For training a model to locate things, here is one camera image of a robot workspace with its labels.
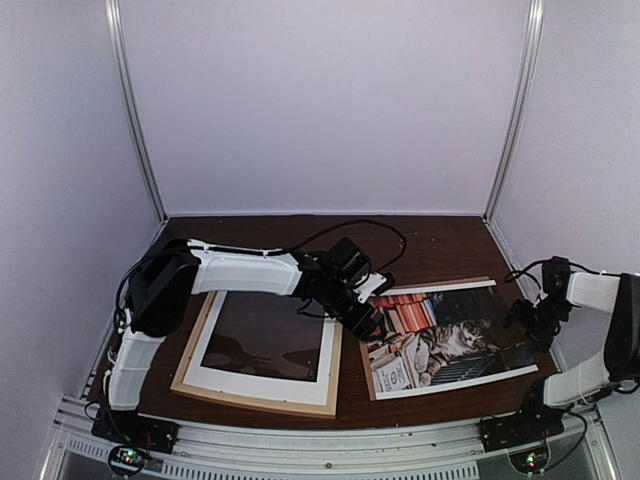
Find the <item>printed photo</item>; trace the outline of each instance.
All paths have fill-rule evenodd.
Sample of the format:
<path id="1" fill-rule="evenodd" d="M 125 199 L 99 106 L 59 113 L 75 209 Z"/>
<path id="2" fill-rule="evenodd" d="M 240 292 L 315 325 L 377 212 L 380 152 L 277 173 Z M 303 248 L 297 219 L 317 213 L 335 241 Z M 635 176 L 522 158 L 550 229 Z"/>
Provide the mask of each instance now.
<path id="1" fill-rule="evenodd" d="M 492 280 L 394 289 L 373 299 L 384 315 L 362 344 L 370 396 L 424 395 L 537 370 L 524 339 L 502 328 Z"/>

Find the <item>tabby cat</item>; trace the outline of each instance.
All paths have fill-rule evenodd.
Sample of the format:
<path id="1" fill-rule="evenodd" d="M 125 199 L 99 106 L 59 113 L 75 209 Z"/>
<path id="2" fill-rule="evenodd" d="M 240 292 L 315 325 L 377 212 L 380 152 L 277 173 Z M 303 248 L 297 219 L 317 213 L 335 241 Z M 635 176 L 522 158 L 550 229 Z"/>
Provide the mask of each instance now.
<path id="1" fill-rule="evenodd" d="M 434 375 L 458 357 L 484 350 L 499 350 L 488 341 L 487 329 L 490 324 L 485 319 L 465 320 L 453 325 L 437 325 L 421 330 L 414 358 L 420 386 L 430 385 Z"/>

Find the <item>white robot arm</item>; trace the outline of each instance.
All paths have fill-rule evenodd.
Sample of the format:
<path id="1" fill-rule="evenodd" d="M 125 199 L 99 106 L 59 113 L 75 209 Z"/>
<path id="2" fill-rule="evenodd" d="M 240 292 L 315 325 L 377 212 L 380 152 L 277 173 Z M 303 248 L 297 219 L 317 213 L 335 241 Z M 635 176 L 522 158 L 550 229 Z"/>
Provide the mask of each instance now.
<path id="1" fill-rule="evenodd" d="M 406 243 L 399 235 L 404 250 Z M 126 294 L 120 298 L 127 280 Z M 109 356 L 94 434 L 116 441 L 135 438 L 141 431 L 157 436 L 155 430 L 161 425 L 141 425 L 145 420 L 137 415 L 140 391 L 159 347 L 182 323 L 192 294 L 255 291 L 316 301 L 327 316 L 366 340 L 382 320 L 369 297 L 393 283 L 391 274 L 372 272 L 369 258 L 348 238 L 326 252 L 306 253 L 296 247 L 253 250 L 213 245 L 165 230 L 130 269 L 118 291 L 119 342 Z"/>
<path id="2" fill-rule="evenodd" d="M 574 368 L 535 382 L 518 412 L 481 421 L 487 451 L 561 433 L 562 416 L 575 404 L 609 395 L 621 382 L 640 380 L 640 276 L 572 272 L 570 265 L 559 257 L 544 262 L 541 300 L 516 302 L 506 323 L 521 323 L 544 350 L 559 331 L 558 320 L 566 321 L 573 307 L 593 308 L 611 314 L 605 346 Z"/>

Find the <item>wooden tabletop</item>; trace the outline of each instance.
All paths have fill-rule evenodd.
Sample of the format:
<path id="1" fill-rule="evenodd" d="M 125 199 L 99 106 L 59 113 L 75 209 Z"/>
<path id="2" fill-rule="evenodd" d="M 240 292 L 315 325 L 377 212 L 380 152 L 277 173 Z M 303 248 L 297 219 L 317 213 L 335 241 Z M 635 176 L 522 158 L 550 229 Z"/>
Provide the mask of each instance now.
<path id="1" fill-rule="evenodd" d="M 372 217 L 402 231 L 408 239 L 405 256 L 391 271 L 397 285 L 412 285 L 488 276 L 510 305 L 520 297 L 515 284 L 504 284 L 508 267 L 489 231 L 476 217 Z M 211 243 L 246 247 L 285 247 L 319 229 L 348 217 L 194 217 L 174 218 L 170 225 L 190 238 Z M 375 265 L 392 257 L 399 242 L 390 232 L 371 225 L 357 225 L 314 241 L 309 249 L 329 248 L 349 236 Z M 477 387 L 451 392 L 372 402 L 369 400 L 364 367 L 357 340 L 345 334 L 340 364 L 338 407 L 335 419 L 306 418 L 229 407 L 176 395 L 170 391 L 182 352 L 189 339 L 204 295 L 194 296 L 180 329 L 167 337 L 147 376 L 140 412 L 162 417 L 253 428 L 343 429 L 424 425 L 518 408 L 527 387 L 537 378 L 556 371 L 551 357 L 534 354 L 539 371 Z M 518 327 L 509 336 L 520 337 Z"/>

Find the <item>white backdrop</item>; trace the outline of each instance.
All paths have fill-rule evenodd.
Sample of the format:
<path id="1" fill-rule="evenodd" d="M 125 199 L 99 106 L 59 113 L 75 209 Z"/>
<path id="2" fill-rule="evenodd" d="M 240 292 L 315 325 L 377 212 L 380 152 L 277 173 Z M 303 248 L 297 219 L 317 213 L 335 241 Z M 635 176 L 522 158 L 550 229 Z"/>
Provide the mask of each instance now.
<path id="1" fill-rule="evenodd" d="M 640 3 L 551 0 L 520 141 L 495 221 L 521 265 L 562 255 L 640 271 Z M 604 346 L 609 318 L 572 313 L 569 367 Z M 638 477 L 640 394 L 600 402 L 621 478 Z"/>
<path id="2" fill-rule="evenodd" d="M 118 282 L 158 221 L 104 1 L 0 8 L 0 478 L 32 480 L 60 399 L 84 386 Z"/>
<path id="3" fill-rule="evenodd" d="M 482 213 L 528 6 L 122 2 L 168 213 Z"/>

